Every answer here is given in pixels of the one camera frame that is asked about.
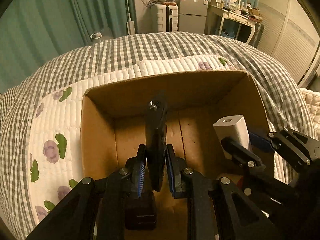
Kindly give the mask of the white power adapter cube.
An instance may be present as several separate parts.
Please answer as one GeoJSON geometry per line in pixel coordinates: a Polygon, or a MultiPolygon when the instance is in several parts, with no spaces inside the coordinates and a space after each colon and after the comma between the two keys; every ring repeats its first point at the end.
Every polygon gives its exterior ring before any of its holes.
{"type": "Polygon", "coordinates": [[[220,143],[224,138],[231,138],[247,150],[252,149],[243,115],[225,116],[217,120],[213,127],[220,143]]]}

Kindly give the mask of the clear water jug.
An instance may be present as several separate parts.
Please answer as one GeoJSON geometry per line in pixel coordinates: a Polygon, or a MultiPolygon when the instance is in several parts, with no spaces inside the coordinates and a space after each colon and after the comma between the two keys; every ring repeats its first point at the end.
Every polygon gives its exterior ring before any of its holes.
{"type": "Polygon", "coordinates": [[[100,39],[100,38],[102,38],[102,34],[101,34],[101,32],[96,32],[96,33],[92,33],[91,35],[90,35],[90,39],[91,40],[98,40],[98,39],[100,39]]]}

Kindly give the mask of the black TV remote control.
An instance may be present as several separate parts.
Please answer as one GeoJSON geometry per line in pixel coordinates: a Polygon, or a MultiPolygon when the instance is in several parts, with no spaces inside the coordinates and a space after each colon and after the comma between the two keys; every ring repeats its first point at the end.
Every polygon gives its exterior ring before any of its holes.
{"type": "Polygon", "coordinates": [[[145,121],[147,166],[151,187],[159,192],[163,183],[167,138],[167,108],[160,101],[149,102],[145,121]]]}

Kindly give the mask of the silver mini fridge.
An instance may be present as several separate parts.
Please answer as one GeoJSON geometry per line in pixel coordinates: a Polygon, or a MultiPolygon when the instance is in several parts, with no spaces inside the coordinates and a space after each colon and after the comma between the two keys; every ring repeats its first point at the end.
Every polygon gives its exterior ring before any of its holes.
{"type": "Polygon", "coordinates": [[[176,0],[178,5],[178,31],[203,34],[208,1],[206,0],[176,0]]]}

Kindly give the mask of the green curtain left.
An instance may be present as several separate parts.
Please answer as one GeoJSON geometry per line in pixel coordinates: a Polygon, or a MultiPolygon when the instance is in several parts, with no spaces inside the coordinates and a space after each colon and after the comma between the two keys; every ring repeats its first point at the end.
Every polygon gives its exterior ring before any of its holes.
{"type": "Polygon", "coordinates": [[[1,0],[1,92],[95,34],[127,35],[135,20],[134,0],[1,0]]]}

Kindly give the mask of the black rectangular box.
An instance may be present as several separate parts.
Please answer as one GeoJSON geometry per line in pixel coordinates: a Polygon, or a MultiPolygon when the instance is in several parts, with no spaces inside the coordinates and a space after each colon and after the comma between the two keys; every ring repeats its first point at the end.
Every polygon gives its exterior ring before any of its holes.
{"type": "Polygon", "coordinates": [[[146,191],[140,197],[129,196],[125,201],[125,228],[153,230],[157,224],[155,195],[146,191]]]}

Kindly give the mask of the white sliding wardrobe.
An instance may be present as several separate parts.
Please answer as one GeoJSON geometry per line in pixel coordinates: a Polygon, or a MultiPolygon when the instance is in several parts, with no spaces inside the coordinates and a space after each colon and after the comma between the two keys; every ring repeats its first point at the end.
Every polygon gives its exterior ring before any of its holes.
{"type": "Polygon", "coordinates": [[[258,49],[279,61],[296,83],[308,71],[319,35],[297,0],[259,0],[264,31],[258,49]]]}

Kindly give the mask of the brown cardboard box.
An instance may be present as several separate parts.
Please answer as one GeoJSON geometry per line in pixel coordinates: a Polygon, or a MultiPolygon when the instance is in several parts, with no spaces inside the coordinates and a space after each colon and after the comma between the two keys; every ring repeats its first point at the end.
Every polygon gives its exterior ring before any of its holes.
{"type": "MultiPolygon", "coordinates": [[[[124,239],[188,239],[188,202],[172,196],[166,158],[159,192],[151,187],[147,166],[145,121],[149,102],[167,108],[167,145],[189,168],[210,180],[243,174],[226,153],[213,124],[225,116],[243,115],[248,133],[267,135],[266,109],[253,77],[241,71],[209,70],[140,77],[85,91],[81,111],[81,153],[84,175],[94,180],[125,167],[145,145],[143,192],[155,195],[157,224],[153,230],[125,229],[124,239]]],[[[252,146],[266,173],[273,175],[273,155],[252,146]]]]}

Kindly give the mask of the white quilted cushion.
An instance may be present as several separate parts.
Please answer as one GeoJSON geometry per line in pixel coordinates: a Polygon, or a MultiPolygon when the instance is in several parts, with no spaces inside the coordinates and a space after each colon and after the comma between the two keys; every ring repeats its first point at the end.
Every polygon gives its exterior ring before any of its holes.
{"type": "Polygon", "coordinates": [[[315,130],[319,137],[319,122],[320,122],[320,93],[314,92],[306,88],[299,89],[306,105],[310,111],[315,130]]]}

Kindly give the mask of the white suitcase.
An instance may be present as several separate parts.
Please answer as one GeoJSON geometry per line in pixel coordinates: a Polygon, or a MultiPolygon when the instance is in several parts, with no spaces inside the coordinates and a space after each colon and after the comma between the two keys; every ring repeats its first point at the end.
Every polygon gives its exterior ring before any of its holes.
{"type": "Polygon", "coordinates": [[[155,4],[151,7],[152,32],[178,31],[178,6],[176,3],[155,4]]]}

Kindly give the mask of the white dressing table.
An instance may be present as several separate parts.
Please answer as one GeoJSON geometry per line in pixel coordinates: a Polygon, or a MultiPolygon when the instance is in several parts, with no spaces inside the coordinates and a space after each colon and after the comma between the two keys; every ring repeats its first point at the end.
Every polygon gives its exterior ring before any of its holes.
{"type": "Polygon", "coordinates": [[[235,35],[235,39],[237,40],[240,34],[240,30],[242,26],[250,27],[251,32],[249,34],[249,37],[247,38],[246,44],[249,44],[251,39],[254,36],[255,33],[255,25],[256,23],[251,20],[248,17],[245,17],[241,14],[236,14],[232,11],[228,11],[226,9],[214,6],[214,5],[208,5],[207,10],[207,17],[206,17],[206,26],[204,29],[205,34],[211,34],[212,30],[215,28],[216,25],[218,25],[218,35],[220,36],[222,33],[223,25],[225,20],[232,21],[234,23],[238,23],[238,29],[235,35]]]}

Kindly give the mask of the white floral quilted blanket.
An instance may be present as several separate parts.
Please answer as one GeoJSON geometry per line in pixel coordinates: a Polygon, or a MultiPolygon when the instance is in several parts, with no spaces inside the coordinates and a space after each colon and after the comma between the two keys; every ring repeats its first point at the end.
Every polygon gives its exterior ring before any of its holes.
{"type": "Polygon", "coordinates": [[[83,177],[80,122],[82,97],[89,88],[113,82],[192,70],[237,70],[228,59],[195,55],[173,60],[143,60],[133,66],[67,85],[40,100],[28,144],[30,204],[36,223],[83,177]]]}

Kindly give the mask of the grey checked bed cover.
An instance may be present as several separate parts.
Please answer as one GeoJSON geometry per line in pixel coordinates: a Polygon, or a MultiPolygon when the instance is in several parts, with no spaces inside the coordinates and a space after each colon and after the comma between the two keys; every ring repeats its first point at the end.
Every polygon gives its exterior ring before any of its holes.
{"type": "Polygon", "coordinates": [[[138,34],[69,51],[40,67],[1,96],[1,209],[10,232],[25,239],[35,228],[35,198],[29,194],[35,142],[33,124],[45,133],[65,131],[80,152],[80,108],[84,91],[141,76],[196,70],[245,70],[253,76],[276,131],[285,125],[317,138],[315,123],[295,81],[281,63],[240,41],[186,32],[138,34]]]}

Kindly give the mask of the white bottle red cap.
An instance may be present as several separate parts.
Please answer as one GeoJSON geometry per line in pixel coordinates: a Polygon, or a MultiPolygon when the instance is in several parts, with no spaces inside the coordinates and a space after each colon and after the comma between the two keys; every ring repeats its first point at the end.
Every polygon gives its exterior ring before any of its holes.
{"type": "Polygon", "coordinates": [[[241,176],[238,182],[236,183],[237,187],[242,190],[244,184],[244,177],[241,176]]]}

